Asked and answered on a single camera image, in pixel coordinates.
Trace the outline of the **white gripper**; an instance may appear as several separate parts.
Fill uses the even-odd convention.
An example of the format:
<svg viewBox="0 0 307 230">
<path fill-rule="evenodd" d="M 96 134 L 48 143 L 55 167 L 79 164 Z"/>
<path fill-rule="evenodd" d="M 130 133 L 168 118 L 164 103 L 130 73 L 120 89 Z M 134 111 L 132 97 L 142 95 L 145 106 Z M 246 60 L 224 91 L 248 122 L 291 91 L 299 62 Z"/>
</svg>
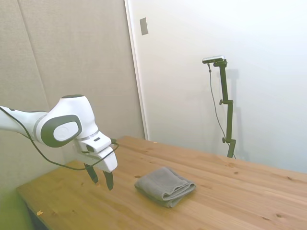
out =
<svg viewBox="0 0 307 230">
<path fill-rule="evenodd" d="M 76 158 L 84 163 L 84 167 L 93 183 L 97 184 L 99 180 L 93 166 L 91 165 L 103 170 L 106 185 L 109 191 L 111 191 L 114 187 L 112 171 L 118 166 L 111 141 L 75 140 L 73 143 L 76 150 Z"/>
</svg>

